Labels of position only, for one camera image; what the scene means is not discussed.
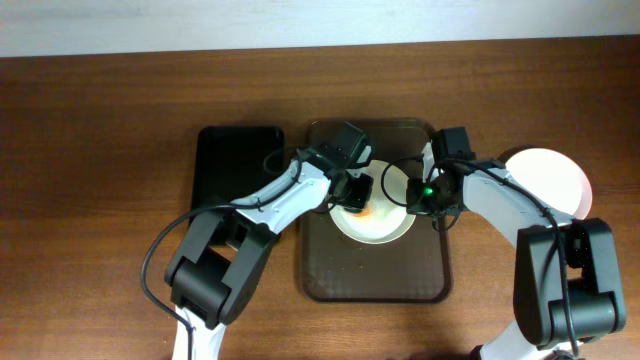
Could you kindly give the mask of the cream white plate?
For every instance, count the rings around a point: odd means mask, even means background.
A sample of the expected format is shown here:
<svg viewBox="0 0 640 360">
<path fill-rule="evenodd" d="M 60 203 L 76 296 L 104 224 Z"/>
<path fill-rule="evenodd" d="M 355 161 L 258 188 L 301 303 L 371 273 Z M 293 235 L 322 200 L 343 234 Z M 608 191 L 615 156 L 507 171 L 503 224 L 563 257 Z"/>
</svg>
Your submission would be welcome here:
<svg viewBox="0 0 640 360">
<path fill-rule="evenodd" d="M 392 166 L 385 174 L 382 187 L 381 176 L 387 166 L 387 162 L 372 160 L 362 171 L 363 175 L 370 175 L 374 180 L 367 202 L 372 207 L 369 217 L 353 217 L 341 206 L 329 212 L 334 224 L 347 237 L 365 244 L 384 244 L 400 238 L 413 225 L 416 216 L 408 214 L 405 207 L 392 203 L 382 191 L 384 187 L 394 200 L 405 203 L 408 176 L 398 167 Z"/>
</svg>

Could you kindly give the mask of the green orange sponge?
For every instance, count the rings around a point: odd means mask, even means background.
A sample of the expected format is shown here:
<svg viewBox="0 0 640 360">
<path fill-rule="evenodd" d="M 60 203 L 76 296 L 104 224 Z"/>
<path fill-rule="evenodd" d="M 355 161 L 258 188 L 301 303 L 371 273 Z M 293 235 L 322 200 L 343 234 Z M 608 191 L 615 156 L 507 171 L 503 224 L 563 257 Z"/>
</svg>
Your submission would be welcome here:
<svg viewBox="0 0 640 360">
<path fill-rule="evenodd" d="M 350 212 L 350 215 L 356 218 L 365 218 L 369 217 L 372 213 L 372 207 L 367 205 L 364 209 L 359 212 Z"/>
</svg>

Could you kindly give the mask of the pinkish white plate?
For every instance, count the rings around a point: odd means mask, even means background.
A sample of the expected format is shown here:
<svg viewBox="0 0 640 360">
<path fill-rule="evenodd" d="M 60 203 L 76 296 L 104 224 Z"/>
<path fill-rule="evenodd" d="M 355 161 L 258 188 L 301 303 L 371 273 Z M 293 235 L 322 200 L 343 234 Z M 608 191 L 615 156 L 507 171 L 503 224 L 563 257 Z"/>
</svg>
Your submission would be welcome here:
<svg viewBox="0 0 640 360">
<path fill-rule="evenodd" d="M 545 148 L 516 152 L 506 168 L 525 189 L 553 208 L 585 219 L 593 202 L 591 183 L 583 169 L 566 155 Z"/>
</svg>

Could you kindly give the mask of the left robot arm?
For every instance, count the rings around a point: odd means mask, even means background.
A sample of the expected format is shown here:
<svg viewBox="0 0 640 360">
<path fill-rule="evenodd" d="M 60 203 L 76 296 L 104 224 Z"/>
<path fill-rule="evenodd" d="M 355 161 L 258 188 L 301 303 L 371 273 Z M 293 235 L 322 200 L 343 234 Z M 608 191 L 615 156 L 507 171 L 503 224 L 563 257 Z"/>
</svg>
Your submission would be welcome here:
<svg viewBox="0 0 640 360">
<path fill-rule="evenodd" d="M 327 201 L 365 207 L 373 180 L 357 171 L 372 156 L 366 133 L 346 123 L 333 140 L 295 149 L 263 188 L 193 209 L 162 231 L 189 224 L 165 270 L 174 305 L 168 312 L 186 332 L 181 358 L 217 358 L 226 327 L 248 305 L 281 232 L 297 218 Z"/>
</svg>

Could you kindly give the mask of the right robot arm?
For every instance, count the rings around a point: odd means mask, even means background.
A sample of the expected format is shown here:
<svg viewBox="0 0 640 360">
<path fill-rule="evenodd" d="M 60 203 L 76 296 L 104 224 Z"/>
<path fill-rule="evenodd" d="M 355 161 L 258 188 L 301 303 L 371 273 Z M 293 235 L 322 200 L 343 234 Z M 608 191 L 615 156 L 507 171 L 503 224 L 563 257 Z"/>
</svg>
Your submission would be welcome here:
<svg viewBox="0 0 640 360">
<path fill-rule="evenodd" d="M 627 320 L 614 236 L 600 218 L 578 219 L 520 185 L 497 160 L 479 160 L 465 128 L 435 132 L 407 182 L 407 212 L 438 223 L 469 211 L 515 248 L 514 321 L 471 358 L 577 359 L 583 344 Z"/>
</svg>

